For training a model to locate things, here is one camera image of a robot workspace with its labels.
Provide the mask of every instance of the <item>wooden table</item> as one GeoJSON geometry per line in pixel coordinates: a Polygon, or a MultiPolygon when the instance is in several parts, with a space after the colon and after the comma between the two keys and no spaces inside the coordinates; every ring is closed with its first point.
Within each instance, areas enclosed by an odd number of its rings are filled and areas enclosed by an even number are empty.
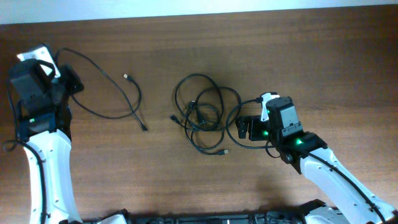
{"type": "MultiPolygon", "coordinates": [[[[364,185],[398,207],[398,7],[372,6],[203,16],[0,26],[1,140],[12,138],[4,81],[16,54],[40,42],[70,47],[97,62],[134,101],[143,92],[143,133],[131,118],[73,111],[70,170],[82,218],[126,208],[132,213],[210,213],[300,205],[319,198],[314,184],[263,150],[226,138],[226,156],[204,156],[169,119],[176,84],[209,75],[243,100],[277,91],[294,100],[305,130],[317,133],[364,185]]],[[[85,90],[76,95],[104,114],[128,111],[123,97],[86,61],[65,53],[85,90]]],[[[208,87],[192,80],[182,101],[208,87]]],[[[226,110],[233,95],[224,93],[226,110]]],[[[259,114],[250,105],[242,114],[259,114]]],[[[235,136],[236,127],[231,128],[235,136]]],[[[219,133],[201,133],[208,145],[219,133]]],[[[23,150],[0,153],[0,223],[26,223],[29,167],[23,150]]]]}

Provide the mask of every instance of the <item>black cable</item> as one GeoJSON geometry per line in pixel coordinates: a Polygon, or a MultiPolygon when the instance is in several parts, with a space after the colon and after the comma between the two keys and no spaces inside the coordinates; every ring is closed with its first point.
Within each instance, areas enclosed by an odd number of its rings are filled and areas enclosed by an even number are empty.
{"type": "MultiPolygon", "coordinates": [[[[228,91],[232,92],[234,95],[236,95],[238,104],[241,103],[241,97],[240,97],[239,93],[236,90],[234,90],[234,89],[232,89],[230,87],[226,87],[226,86],[218,86],[210,77],[208,77],[207,75],[203,75],[203,74],[198,74],[198,73],[191,74],[191,75],[185,77],[183,80],[181,80],[177,84],[177,86],[175,87],[175,93],[174,93],[175,105],[177,106],[179,112],[181,113],[181,115],[185,119],[185,122],[183,122],[183,124],[182,124],[182,122],[179,121],[178,118],[175,115],[172,115],[170,117],[170,119],[173,120],[174,122],[176,122],[179,126],[184,128],[185,135],[186,135],[188,141],[193,145],[193,147],[195,147],[195,149],[198,152],[200,152],[200,153],[202,153],[204,155],[213,156],[213,155],[223,155],[223,154],[228,153],[228,150],[221,150],[221,151],[218,151],[218,152],[209,152],[211,150],[216,149],[221,144],[221,142],[224,139],[224,130],[225,130],[226,127],[222,127],[222,125],[221,125],[221,120],[222,120],[222,117],[223,117],[223,114],[224,114],[224,101],[223,101],[223,96],[221,94],[221,90],[228,90],[228,91]],[[187,80],[189,80],[192,77],[205,78],[213,85],[213,87],[210,87],[210,88],[207,88],[207,89],[201,91],[198,94],[198,96],[196,97],[196,99],[194,101],[190,102],[190,104],[188,106],[188,109],[187,109],[187,112],[184,113],[184,111],[181,109],[181,107],[180,107],[180,105],[178,103],[177,93],[178,93],[178,90],[179,90],[180,86],[184,82],[186,82],[187,80]],[[208,103],[199,103],[200,97],[204,93],[206,93],[208,91],[216,91],[217,92],[218,98],[220,99],[221,111],[219,111],[214,106],[212,106],[212,105],[210,105],[208,103]],[[200,111],[201,107],[210,108],[212,111],[214,111],[217,119],[216,120],[206,119],[203,116],[202,112],[200,111]],[[190,119],[190,115],[194,111],[196,111],[197,116],[198,116],[198,122],[197,123],[190,119]],[[201,147],[198,144],[196,144],[195,141],[193,140],[193,134],[195,132],[201,132],[201,131],[203,131],[203,132],[221,132],[220,140],[214,146],[201,147]]],[[[238,117],[239,112],[240,112],[240,108],[239,108],[238,112],[236,113],[234,119],[238,117]]],[[[232,122],[226,124],[226,126],[229,126],[232,123],[233,123],[233,120],[232,120],[232,122]]]]}
{"type": "Polygon", "coordinates": [[[279,154],[279,156],[273,156],[273,155],[269,152],[269,148],[272,148],[272,146],[268,146],[268,144],[269,144],[269,141],[267,141],[266,146],[265,146],[266,152],[267,152],[268,156],[271,156],[271,157],[274,158],[274,159],[280,158],[280,154],[279,154]]]}
{"type": "Polygon", "coordinates": [[[40,158],[39,154],[34,150],[34,148],[22,141],[19,140],[7,140],[3,142],[3,147],[6,144],[12,144],[13,146],[21,145],[25,147],[27,150],[29,150],[37,159],[37,165],[39,166],[39,172],[40,172],[40,183],[42,186],[42,212],[40,215],[40,223],[44,224],[46,217],[47,217],[47,193],[45,191],[45,180],[44,180],[44,169],[43,169],[43,161],[40,158]]]}
{"type": "Polygon", "coordinates": [[[87,57],[86,55],[83,55],[82,53],[79,53],[79,52],[77,52],[76,50],[72,50],[72,49],[69,49],[69,48],[67,48],[67,47],[64,47],[64,48],[61,48],[61,49],[59,49],[58,51],[57,51],[57,53],[55,54],[55,56],[54,56],[54,62],[55,62],[55,64],[56,65],[58,65],[58,57],[59,57],[59,55],[60,55],[60,52],[61,51],[67,51],[67,52],[71,52],[71,53],[73,53],[73,54],[75,54],[75,55],[77,55],[77,56],[80,56],[80,57],[82,57],[82,58],[84,58],[84,59],[86,59],[87,61],[89,61],[92,65],[94,65],[94,67],[96,67],[121,93],[122,93],[122,95],[123,95],[123,97],[126,99],[126,102],[127,102],[127,104],[129,105],[129,107],[130,107],[130,110],[131,110],[131,112],[130,113],[128,113],[128,114],[125,114],[125,115],[121,115],[121,116],[105,116],[105,115],[103,115],[103,114],[99,114],[99,113],[97,113],[97,112],[95,112],[95,111],[93,111],[93,110],[91,110],[91,109],[89,109],[89,108],[87,108],[86,106],[84,106],[83,104],[81,104],[76,98],[75,98],[75,96],[74,95],[71,95],[71,98],[74,100],[74,102],[78,105],[78,106],[80,106],[81,108],[83,108],[84,110],[86,110],[87,112],[89,112],[89,113],[91,113],[91,114],[93,114],[93,115],[95,115],[95,116],[99,116],[100,118],[105,118],[105,119],[121,119],[121,118],[125,118],[125,117],[128,117],[128,116],[130,116],[130,115],[133,115],[135,118],[136,118],[136,120],[139,122],[139,124],[141,125],[141,128],[142,128],[142,130],[143,131],[148,131],[148,129],[147,129],[147,127],[144,125],[144,123],[138,118],[138,116],[137,116],[137,114],[136,114],[136,111],[138,110],[138,107],[139,107],[139,105],[140,105],[140,103],[141,103],[141,98],[142,98],[142,94],[141,94],[141,89],[139,88],[139,86],[138,86],[138,84],[134,81],[134,79],[131,77],[131,76],[129,76],[129,75],[125,75],[124,77],[129,81],[129,82],[132,82],[136,87],[137,87],[137,89],[138,89],[138,102],[137,102],[137,106],[136,106],[136,108],[134,109],[133,107],[132,107],[132,104],[131,104],[131,102],[130,102],[130,100],[129,100],[129,98],[127,97],[127,95],[125,94],[125,92],[120,88],[120,86],[100,67],[100,66],[98,66],[94,61],[92,61],[92,59],[90,59],[89,57],[87,57]]]}
{"type": "MultiPolygon", "coordinates": [[[[17,120],[17,114],[15,111],[15,107],[14,104],[12,103],[12,99],[11,99],[11,91],[10,91],[10,80],[7,79],[6,80],[6,88],[7,88],[7,98],[8,98],[8,103],[10,104],[11,107],[11,111],[12,111],[12,116],[14,118],[14,139],[18,139],[18,120],[17,120]]],[[[14,150],[17,147],[17,144],[14,143],[9,149],[6,148],[6,144],[2,144],[2,149],[5,152],[11,152],[12,150],[14,150]]]]}

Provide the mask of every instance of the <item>tangled cable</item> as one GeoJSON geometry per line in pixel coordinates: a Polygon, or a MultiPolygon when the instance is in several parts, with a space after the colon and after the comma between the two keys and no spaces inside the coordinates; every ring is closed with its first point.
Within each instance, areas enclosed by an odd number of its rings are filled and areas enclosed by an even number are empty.
{"type": "Polygon", "coordinates": [[[245,146],[245,145],[237,142],[237,140],[235,140],[235,138],[232,137],[232,135],[231,135],[231,133],[229,131],[229,127],[231,126],[231,124],[234,123],[234,120],[239,116],[242,106],[245,105],[246,103],[258,102],[259,99],[242,102],[241,96],[239,95],[239,93],[236,90],[234,90],[234,89],[232,89],[230,87],[226,87],[226,86],[218,86],[214,82],[214,80],[212,80],[207,75],[194,73],[194,74],[191,74],[191,75],[185,77],[183,80],[181,80],[177,84],[177,86],[175,87],[175,92],[174,92],[174,101],[175,101],[175,105],[177,106],[177,109],[179,110],[179,112],[181,113],[181,115],[183,116],[185,121],[181,122],[180,120],[178,120],[178,118],[175,115],[170,116],[170,119],[172,121],[176,122],[181,127],[184,128],[185,135],[186,135],[188,141],[192,144],[192,146],[198,152],[200,152],[200,153],[202,153],[204,155],[209,155],[209,156],[224,155],[224,154],[228,153],[227,149],[223,149],[223,150],[216,151],[216,152],[209,152],[211,150],[216,149],[223,142],[224,131],[226,130],[226,132],[228,133],[228,136],[232,139],[232,141],[235,144],[237,144],[237,145],[239,145],[241,147],[244,147],[246,149],[265,149],[267,151],[268,155],[272,156],[269,153],[268,149],[272,148],[274,146],[268,146],[268,142],[267,142],[267,144],[265,146],[245,146]],[[207,89],[201,91],[198,94],[198,96],[196,97],[196,99],[191,101],[188,104],[187,111],[184,112],[183,109],[181,109],[181,107],[180,107],[180,105],[178,103],[177,93],[178,93],[178,90],[180,89],[181,85],[184,82],[186,82],[187,80],[189,80],[190,78],[192,78],[192,77],[206,78],[213,85],[213,87],[207,88],[207,89]],[[223,126],[221,124],[221,120],[222,120],[222,117],[224,115],[224,101],[223,101],[223,95],[221,94],[221,90],[228,90],[228,91],[232,92],[236,96],[236,99],[238,101],[238,104],[229,113],[229,115],[228,115],[228,117],[226,119],[225,126],[223,126]],[[204,93],[206,93],[208,91],[216,91],[217,92],[218,98],[220,99],[221,111],[219,111],[217,108],[215,108],[213,105],[211,105],[209,103],[199,103],[200,97],[204,93]],[[217,119],[216,120],[206,119],[205,116],[203,115],[203,112],[200,110],[201,107],[207,107],[207,108],[211,109],[214,112],[214,114],[216,115],[217,119]],[[190,115],[193,112],[196,112],[196,114],[197,114],[197,120],[198,120],[197,122],[194,122],[192,119],[190,119],[190,115]],[[221,132],[221,138],[215,145],[213,145],[211,147],[201,147],[197,143],[195,143],[195,141],[193,140],[193,134],[195,132],[201,132],[201,131],[203,131],[203,132],[221,132]]]}

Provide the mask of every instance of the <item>white wall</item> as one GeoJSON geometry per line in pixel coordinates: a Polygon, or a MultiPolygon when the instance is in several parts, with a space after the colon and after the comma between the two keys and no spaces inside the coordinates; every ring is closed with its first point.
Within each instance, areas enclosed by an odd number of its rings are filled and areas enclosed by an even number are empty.
{"type": "Polygon", "coordinates": [[[398,0],[0,0],[0,24],[398,4],[398,0]]]}

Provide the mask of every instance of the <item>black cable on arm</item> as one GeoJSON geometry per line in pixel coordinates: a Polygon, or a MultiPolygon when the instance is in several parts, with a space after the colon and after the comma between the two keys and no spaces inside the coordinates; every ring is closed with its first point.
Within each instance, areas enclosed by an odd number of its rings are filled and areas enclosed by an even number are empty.
{"type": "Polygon", "coordinates": [[[228,151],[225,151],[225,150],[218,151],[218,152],[207,152],[207,151],[216,149],[216,148],[223,142],[223,139],[224,139],[224,130],[223,130],[223,127],[222,127],[219,123],[215,123],[215,124],[216,124],[216,125],[219,127],[219,129],[221,130],[221,138],[220,138],[220,140],[219,140],[214,146],[211,146],[211,147],[200,147],[200,146],[198,146],[198,145],[195,144],[195,142],[194,142],[194,140],[193,140],[193,133],[194,133],[195,131],[202,131],[202,130],[193,128],[193,129],[191,130],[191,136],[188,135],[187,124],[188,124],[188,119],[189,119],[189,116],[190,116],[190,114],[191,114],[191,111],[193,111],[193,109],[188,109],[188,111],[187,111],[187,119],[185,119],[184,131],[185,131],[185,135],[186,135],[187,139],[188,139],[189,142],[195,147],[195,149],[196,149],[198,152],[200,152],[200,153],[202,153],[202,154],[204,154],[204,155],[208,155],[208,156],[223,155],[223,154],[228,153],[228,151]]]}
{"type": "Polygon", "coordinates": [[[40,158],[39,154],[32,148],[32,146],[19,141],[19,140],[7,140],[3,142],[3,146],[6,144],[12,144],[13,146],[16,145],[21,145],[25,147],[27,150],[29,150],[36,158],[37,160],[37,165],[39,166],[39,172],[40,172],[40,184],[42,186],[42,213],[40,214],[40,223],[44,224],[45,220],[47,218],[47,193],[45,191],[45,180],[44,180],[44,168],[43,168],[43,161],[40,158]]]}
{"type": "Polygon", "coordinates": [[[323,163],[324,165],[326,165],[327,167],[329,167],[331,170],[335,171],[337,174],[339,174],[343,179],[345,179],[351,186],[354,187],[354,189],[362,196],[363,199],[365,199],[365,202],[376,212],[376,214],[379,216],[380,220],[382,221],[382,223],[386,223],[386,219],[384,218],[384,216],[382,215],[382,213],[380,212],[379,208],[377,207],[376,204],[374,204],[369,198],[368,196],[366,196],[366,194],[349,178],[347,177],[344,173],[342,173],[342,171],[340,171],[339,169],[337,169],[337,167],[331,165],[329,162],[327,162],[326,160],[322,159],[319,156],[316,156],[314,154],[312,154],[311,152],[306,152],[300,149],[296,149],[294,147],[290,147],[290,146],[286,146],[286,145],[282,145],[281,147],[286,147],[292,151],[296,151],[299,152],[305,156],[310,156],[318,161],[320,161],[321,163],[323,163]]]}
{"type": "Polygon", "coordinates": [[[69,49],[69,48],[67,48],[67,47],[64,47],[64,48],[62,48],[62,49],[60,49],[60,50],[58,50],[57,51],[57,53],[55,54],[55,56],[54,56],[54,62],[55,62],[55,64],[56,65],[58,65],[58,57],[59,57],[59,55],[60,55],[60,52],[61,51],[67,51],[67,52],[71,52],[71,53],[73,53],[73,54],[75,54],[75,55],[77,55],[77,56],[80,56],[80,57],[82,57],[82,58],[84,58],[84,59],[86,59],[87,61],[89,61],[92,65],[94,65],[94,67],[96,67],[121,93],[122,93],[122,95],[123,95],[123,97],[126,99],[126,102],[127,102],[127,104],[129,105],[129,107],[130,107],[130,110],[131,110],[131,112],[130,113],[128,113],[128,114],[125,114],[125,115],[121,115],[121,116],[106,116],[106,115],[103,115],[103,114],[99,114],[99,113],[97,113],[97,112],[95,112],[95,111],[93,111],[93,110],[91,110],[91,109],[89,109],[89,108],[87,108],[86,106],[84,106],[83,104],[81,104],[76,98],[75,98],[75,96],[73,96],[73,95],[71,95],[71,98],[74,100],[74,102],[78,105],[78,106],[80,106],[81,108],[83,108],[84,110],[86,110],[86,111],[88,111],[89,113],[91,113],[91,114],[93,114],[93,115],[95,115],[95,116],[99,116],[100,118],[105,118],[105,119],[121,119],[121,118],[125,118],[125,117],[128,117],[128,116],[130,116],[130,115],[133,115],[135,118],[136,118],[136,120],[139,122],[139,124],[141,125],[141,128],[142,128],[142,130],[143,131],[148,131],[148,129],[147,129],[147,127],[144,125],[144,123],[138,118],[138,116],[137,116],[137,114],[136,114],[136,111],[137,111],[137,109],[138,109],[138,107],[139,107],[139,105],[140,105],[140,103],[141,103],[141,98],[142,98],[142,94],[141,94],[141,89],[139,88],[139,86],[138,86],[138,84],[134,81],[134,79],[131,77],[131,76],[129,76],[129,75],[124,75],[124,77],[129,81],[129,82],[132,82],[136,87],[137,87],[137,89],[138,89],[138,102],[137,102],[137,106],[136,106],[136,108],[134,109],[133,107],[132,107],[132,104],[131,104],[131,102],[130,102],[130,100],[129,100],[129,98],[127,97],[127,95],[125,94],[125,92],[120,88],[120,86],[99,66],[99,65],[97,65],[94,61],[92,61],[92,59],[90,59],[89,57],[87,57],[86,55],[83,55],[82,53],[79,53],[79,52],[77,52],[76,50],[72,50],[72,49],[69,49]]]}
{"type": "MultiPolygon", "coordinates": [[[[11,99],[10,80],[9,79],[6,80],[6,88],[7,88],[8,102],[9,102],[10,107],[11,107],[12,117],[14,118],[14,139],[17,140],[18,139],[18,120],[17,120],[17,114],[16,114],[16,111],[15,111],[15,107],[14,107],[14,104],[12,103],[12,99],[11,99]]],[[[17,147],[16,143],[12,144],[12,146],[9,149],[6,148],[6,144],[4,144],[4,143],[2,144],[2,149],[5,152],[11,152],[16,147],[17,147]]]]}

